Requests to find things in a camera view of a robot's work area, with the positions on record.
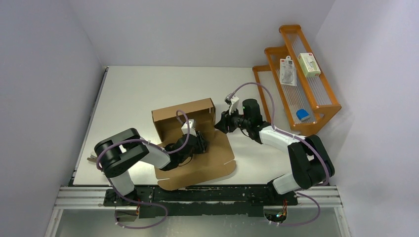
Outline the brown cardboard box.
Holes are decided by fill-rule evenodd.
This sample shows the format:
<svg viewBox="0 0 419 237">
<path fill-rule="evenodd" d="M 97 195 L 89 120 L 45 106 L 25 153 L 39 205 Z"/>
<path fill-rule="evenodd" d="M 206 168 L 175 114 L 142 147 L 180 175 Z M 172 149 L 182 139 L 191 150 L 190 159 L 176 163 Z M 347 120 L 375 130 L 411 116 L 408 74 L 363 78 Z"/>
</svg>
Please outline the brown cardboard box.
<svg viewBox="0 0 419 237">
<path fill-rule="evenodd" d="M 173 191 L 231 175 L 236 169 L 234 153 L 227 135 L 214 128 L 216 111 L 210 98 L 153 110 L 152 118 L 161 139 L 160 145 L 178 148 L 183 144 L 179 139 L 186 136 L 178 120 L 184 119 L 184 116 L 177 116 L 177 110 L 182 110 L 195 121 L 195 130 L 208 142 L 207 149 L 202 154 L 197 154 L 196 149 L 187 152 L 185 161 L 172 170 L 156 168 L 158 185 Z"/>
</svg>

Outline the orange wooden tiered rack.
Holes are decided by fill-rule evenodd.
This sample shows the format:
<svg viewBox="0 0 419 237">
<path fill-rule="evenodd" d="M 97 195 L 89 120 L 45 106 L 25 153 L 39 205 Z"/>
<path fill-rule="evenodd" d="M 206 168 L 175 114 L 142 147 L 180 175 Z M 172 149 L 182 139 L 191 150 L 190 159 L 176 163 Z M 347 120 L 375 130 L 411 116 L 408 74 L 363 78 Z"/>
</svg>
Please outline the orange wooden tiered rack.
<svg viewBox="0 0 419 237">
<path fill-rule="evenodd" d="M 338 102 L 324 73 L 316 77 L 306 78 L 297 60 L 300 53 L 313 53 L 300 25 L 282 25 L 279 28 L 285 44 L 267 47 L 264 50 L 267 65 L 254 66 L 252 71 L 256 82 L 260 82 L 260 74 L 270 73 L 280 95 L 285 121 L 289 128 L 302 135 L 318 133 L 338 111 Z M 296 86 L 280 84 L 280 59 L 290 56 L 296 68 Z M 305 109 L 311 115 L 306 121 L 300 121 L 296 112 Z"/>
</svg>

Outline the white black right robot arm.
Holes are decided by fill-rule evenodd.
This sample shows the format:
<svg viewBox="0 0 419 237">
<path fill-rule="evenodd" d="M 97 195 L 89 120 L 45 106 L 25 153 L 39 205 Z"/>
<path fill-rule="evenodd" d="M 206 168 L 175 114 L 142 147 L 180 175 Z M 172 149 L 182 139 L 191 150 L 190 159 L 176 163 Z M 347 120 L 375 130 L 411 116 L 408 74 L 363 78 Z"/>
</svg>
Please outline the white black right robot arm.
<svg viewBox="0 0 419 237">
<path fill-rule="evenodd" d="M 226 98 L 225 102 L 229 108 L 222 112 L 220 121 L 214 126 L 217 130 L 231 133 L 239 129 L 253 141 L 289 156 L 291 171 L 268 183 L 272 188 L 267 190 L 266 196 L 271 204 L 279 204 L 291 191 L 325 184 L 335 174 L 331 159 L 317 135 L 294 135 L 264 121 L 255 99 L 242 102 L 242 114 L 238 111 L 238 97 Z"/>
</svg>

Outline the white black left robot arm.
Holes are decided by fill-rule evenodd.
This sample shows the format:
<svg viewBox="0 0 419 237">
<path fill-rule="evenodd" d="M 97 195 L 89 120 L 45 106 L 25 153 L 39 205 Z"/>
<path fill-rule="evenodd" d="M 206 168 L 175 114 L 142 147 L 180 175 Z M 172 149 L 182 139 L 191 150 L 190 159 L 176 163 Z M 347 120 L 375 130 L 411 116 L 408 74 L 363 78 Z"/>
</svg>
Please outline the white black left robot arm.
<svg viewBox="0 0 419 237">
<path fill-rule="evenodd" d="M 117 199 L 122 205 L 131 205 L 141 200 L 128 171 L 132 166 L 141 161 L 169 171 L 194 155 L 205 153 L 208 145 L 209 141 L 194 129 L 176 143 L 160 147 L 142 139 L 135 128 L 129 128 L 97 143 L 94 152 L 97 167 L 118 191 Z"/>
</svg>

